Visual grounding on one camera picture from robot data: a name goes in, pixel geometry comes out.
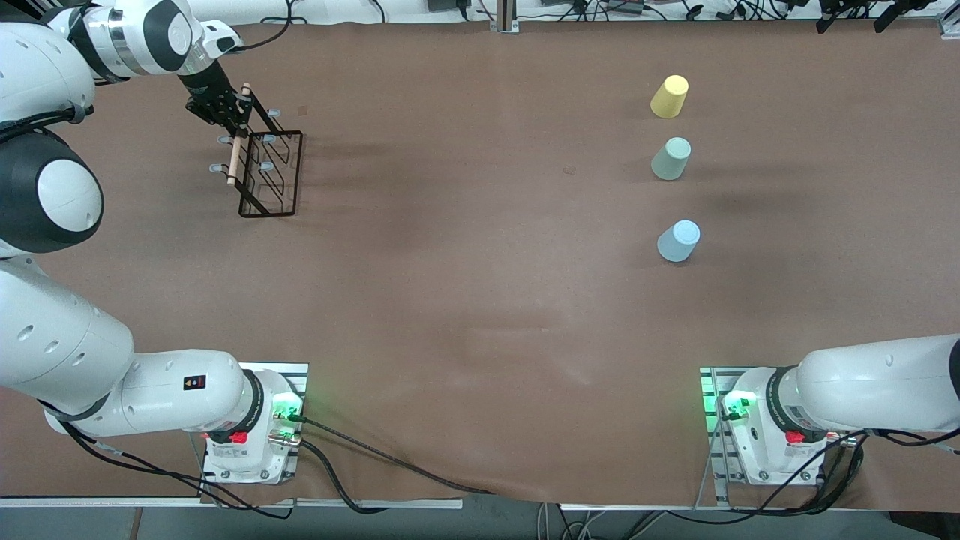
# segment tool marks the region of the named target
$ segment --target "table surface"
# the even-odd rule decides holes
[[[182,109],[175,77],[134,80],[61,131],[106,213],[39,261],[138,351],[309,362],[311,417],[443,476],[534,501],[691,504],[701,366],[957,331],[958,46],[930,22],[296,27],[223,62],[308,134],[296,217],[239,218],[206,172],[222,132]],[[648,102],[671,73],[690,92],[662,120]],[[649,162],[671,136],[693,154],[667,183]],[[656,238],[684,218],[703,239],[670,265]],[[192,495],[95,462],[23,396],[0,406],[4,495]],[[113,444],[197,470],[181,432]],[[457,495],[321,444],[355,498]],[[866,451],[841,505],[960,511],[955,457]],[[334,497],[309,457],[288,484],[242,491]],[[780,505],[809,494],[788,491]]]

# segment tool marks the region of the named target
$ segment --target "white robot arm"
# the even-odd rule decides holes
[[[960,428],[960,334],[814,351],[745,372],[724,396],[746,480],[781,484],[829,432]],[[823,459],[794,483],[812,484]]]
[[[296,428],[277,415],[302,405],[284,377],[220,351],[137,354],[126,326],[31,257],[90,238],[103,215],[93,172],[46,127],[92,113],[95,79],[176,73],[187,108],[233,134],[243,119],[216,59],[241,41],[183,0],[47,15],[0,22],[0,385],[38,399],[55,430],[204,432],[213,468],[229,472],[219,481],[277,483]]]

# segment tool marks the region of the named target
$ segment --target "yellow cup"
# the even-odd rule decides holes
[[[654,94],[654,99],[650,100],[650,110],[660,118],[673,118],[680,114],[688,88],[686,79],[680,75],[667,77]]]

